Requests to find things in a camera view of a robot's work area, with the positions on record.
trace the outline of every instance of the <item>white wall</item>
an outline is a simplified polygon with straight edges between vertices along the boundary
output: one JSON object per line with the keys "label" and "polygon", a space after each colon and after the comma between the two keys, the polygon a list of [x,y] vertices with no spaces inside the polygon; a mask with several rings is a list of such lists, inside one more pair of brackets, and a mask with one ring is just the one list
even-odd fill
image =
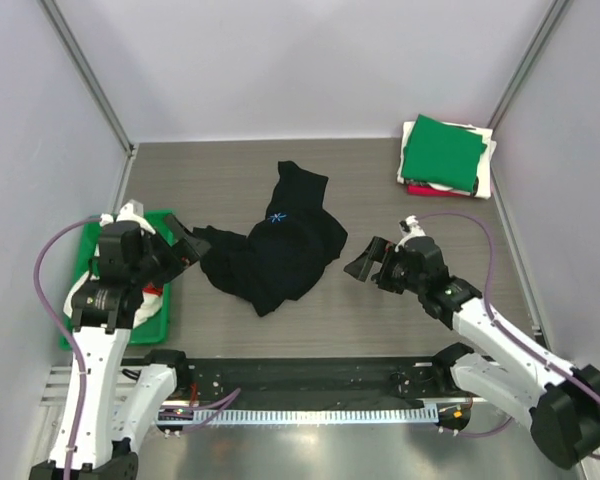
{"label": "white wall", "polygon": [[485,124],[550,0],[58,0],[134,141]]}
{"label": "white wall", "polygon": [[573,2],[496,133],[551,345],[600,369],[600,0]]}
{"label": "white wall", "polygon": [[[28,478],[31,424],[57,334],[35,256],[61,227],[107,210],[124,154],[34,0],[0,0],[0,479]],[[43,265],[60,307],[77,237]]]}

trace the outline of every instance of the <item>robotic arm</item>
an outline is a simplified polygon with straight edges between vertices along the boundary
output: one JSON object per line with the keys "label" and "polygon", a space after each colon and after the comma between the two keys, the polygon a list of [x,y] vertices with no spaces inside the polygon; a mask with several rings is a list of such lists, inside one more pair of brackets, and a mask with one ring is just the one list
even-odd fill
{"label": "robotic arm", "polygon": [[[62,478],[71,457],[72,480],[136,478],[137,452],[164,401],[186,393],[191,373],[184,352],[153,350],[129,398],[114,416],[115,387],[131,337],[142,289],[162,287],[211,248],[193,237],[173,216],[165,217],[176,243],[170,246],[142,217],[142,206],[126,204],[114,220],[103,215],[99,256],[90,267],[99,278],[87,281],[71,299],[73,337],[83,354],[86,375],[74,356],[60,433],[47,462],[31,469],[30,480]],[[81,376],[86,377],[83,388]],[[83,405],[75,439],[70,438],[78,405]],[[75,445],[67,456],[67,446]]]}
{"label": "robotic arm", "polygon": [[415,217],[400,222],[403,238],[394,244],[374,237],[367,249],[345,267],[365,281],[375,262],[372,280],[379,288],[415,293],[425,312],[480,346],[495,363],[462,343],[434,357],[449,382],[478,395],[528,429],[543,454],[569,469],[600,447],[600,407],[561,375],[537,361],[505,335],[508,331],[546,362],[569,372],[600,395],[600,371],[591,365],[576,368],[538,345],[492,308],[501,328],[489,317],[481,292],[451,276],[442,252],[426,236]]}

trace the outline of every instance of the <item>blue logo on shirt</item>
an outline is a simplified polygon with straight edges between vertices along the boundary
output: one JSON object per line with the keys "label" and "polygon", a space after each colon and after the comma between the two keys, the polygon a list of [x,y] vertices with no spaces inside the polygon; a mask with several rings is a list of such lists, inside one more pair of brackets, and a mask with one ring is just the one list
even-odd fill
{"label": "blue logo on shirt", "polygon": [[274,213],[273,215],[271,215],[269,217],[269,220],[271,220],[271,223],[276,223],[276,222],[281,222],[285,218],[287,218],[286,213]]}

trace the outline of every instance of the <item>green basket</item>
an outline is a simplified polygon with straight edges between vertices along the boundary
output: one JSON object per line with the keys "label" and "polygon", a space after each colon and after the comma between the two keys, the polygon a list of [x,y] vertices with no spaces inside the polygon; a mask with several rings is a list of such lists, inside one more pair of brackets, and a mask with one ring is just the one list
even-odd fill
{"label": "green basket", "polygon": [[[149,224],[156,229],[160,235],[169,243],[173,245],[173,233],[164,224],[164,217],[169,213],[173,213],[173,210],[154,210],[144,215],[144,218]],[[87,271],[89,268],[89,259],[93,257],[96,251],[96,245],[98,243],[98,237],[100,236],[100,224],[89,223],[84,226],[82,230],[82,238],[80,239],[80,249],[78,250],[78,259],[76,261],[76,268],[73,275],[73,282],[77,282],[78,279]],[[145,323],[140,325],[138,328],[134,328],[131,332],[131,340],[129,345],[151,345],[155,343],[164,342],[169,334],[169,311],[171,307],[171,284],[164,286],[164,293],[162,296],[162,308],[153,317],[148,319]],[[65,315],[65,323],[67,328],[71,330],[71,321],[69,317]],[[69,343],[64,337],[60,337],[60,348],[63,350],[69,350]]]}

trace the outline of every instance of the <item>folded white cloth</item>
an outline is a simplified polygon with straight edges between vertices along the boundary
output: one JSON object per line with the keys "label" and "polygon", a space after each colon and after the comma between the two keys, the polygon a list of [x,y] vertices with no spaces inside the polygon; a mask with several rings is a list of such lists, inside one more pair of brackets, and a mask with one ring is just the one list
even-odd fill
{"label": "folded white cloth", "polygon": [[[78,281],[73,285],[73,287],[71,287],[71,290],[69,290],[69,294],[67,295],[67,298],[64,301],[64,308],[62,309],[62,311],[69,318],[71,318],[71,315],[73,313],[73,307],[71,306],[71,298],[73,297],[73,294],[76,293],[78,289],[84,284],[84,282],[87,281],[88,275],[89,272],[84,272],[84,274],[78,279]],[[94,280],[98,279],[98,277],[96,277],[95,275],[93,275],[91,278]],[[156,313],[158,313],[162,308],[162,295],[156,295],[153,293],[143,291],[142,297],[144,299],[142,305],[140,305],[140,308],[136,310],[136,314],[133,317],[133,328],[138,328],[140,325],[142,325],[151,317],[153,317]]]}
{"label": "folded white cloth", "polygon": [[[402,125],[402,145],[400,147],[400,165],[398,166],[398,183],[406,184],[409,180],[402,177],[402,167],[404,165],[404,147],[407,145],[409,135],[416,122],[404,122]],[[478,170],[476,176],[478,177],[478,189],[475,192],[475,196],[478,198],[491,198],[491,157],[496,149],[497,143],[491,140],[493,130],[490,128],[479,128],[473,125],[462,125],[459,123],[443,122],[445,125],[454,125],[456,127],[462,127],[467,129],[468,132],[475,133],[482,137],[482,142],[487,146],[485,151],[480,156],[478,161]],[[446,185],[440,185],[438,183],[428,183],[431,188],[440,190],[443,192],[460,193],[462,195],[471,196],[471,192],[464,192],[462,190],[454,190]]]}

